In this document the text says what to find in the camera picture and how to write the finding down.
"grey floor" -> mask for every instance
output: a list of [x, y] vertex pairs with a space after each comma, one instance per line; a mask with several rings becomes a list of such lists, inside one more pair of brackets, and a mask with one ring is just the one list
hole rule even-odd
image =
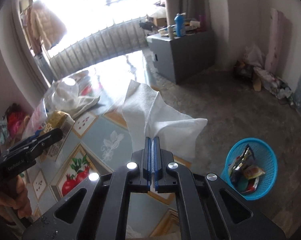
[[[150, 54], [145, 55], [152, 65]], [[259, 138], [272, 147], [279, 167], [276, 184], [254, 205], [291, 236], [301, 224], [301, 118], [296, 111], [229, 72], [211, 68], [178, 86], [152, 72], [168, 105], [208, 119], [196, 141], [193, 172], [220, 174], [228, 151], [243, 138]]]

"jacket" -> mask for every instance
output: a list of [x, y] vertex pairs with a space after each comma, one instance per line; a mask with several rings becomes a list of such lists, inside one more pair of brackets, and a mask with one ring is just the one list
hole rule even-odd
[[57, 45], [67, 33], [65, 24], [41, 1], [35, 1], [30, 11], [33, 35], [43, 41], [46, 50]]

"pomegranate print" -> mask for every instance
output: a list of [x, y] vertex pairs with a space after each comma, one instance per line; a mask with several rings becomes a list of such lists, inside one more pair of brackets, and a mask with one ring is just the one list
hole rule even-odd
[[63, 197], [68, 194], [77, 185], [74, 179], [71, 179], [70, 174], [66, 174], [66, 181], [63, 184], [61, 193]]
[[86, 179], [89, 175], [89, 166], [85, 167], [85, 170], [83, 172], [80, 172], [76, 176], [76, 184], [78, 185], [81, 183], [84, 179]]

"snack wrapper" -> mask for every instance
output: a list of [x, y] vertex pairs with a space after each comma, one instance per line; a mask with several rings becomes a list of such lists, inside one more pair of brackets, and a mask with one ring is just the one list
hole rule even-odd
[[259, 183], [259, 177], [257, 177], [256, 179], [249, 180], [249, 184], [248, 184], [246, 190], [241, 192], [241, 194], [247, 195], [247, 194], [251, 194], [251, 193], [255, 192], [257, 189], [258, 183]]
[[265, 171], [256, 165], [251, 165], [243, 171], [243, 175], [248, 180], [255, 179], [264, 174]]
[[231, 169], [230, 180], [234, 186], [237, 185], [240, 180], [243, 170], [248, 166], [254, 164], [255, 156], [251, 147], [247, 144], [244, 152], [236, 160], [235, 165]]

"white tissue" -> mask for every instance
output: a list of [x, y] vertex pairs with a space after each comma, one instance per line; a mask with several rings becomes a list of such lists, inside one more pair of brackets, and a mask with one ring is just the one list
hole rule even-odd
[[133, 80], [122, 111], [133, 151], [144, 148], [145, 137], [159, 136], [162, 149], [179, 157], [195, 157], [195, 141], [207, 119], [193, 119], [178, 112], [165, 104], [159, 92]]

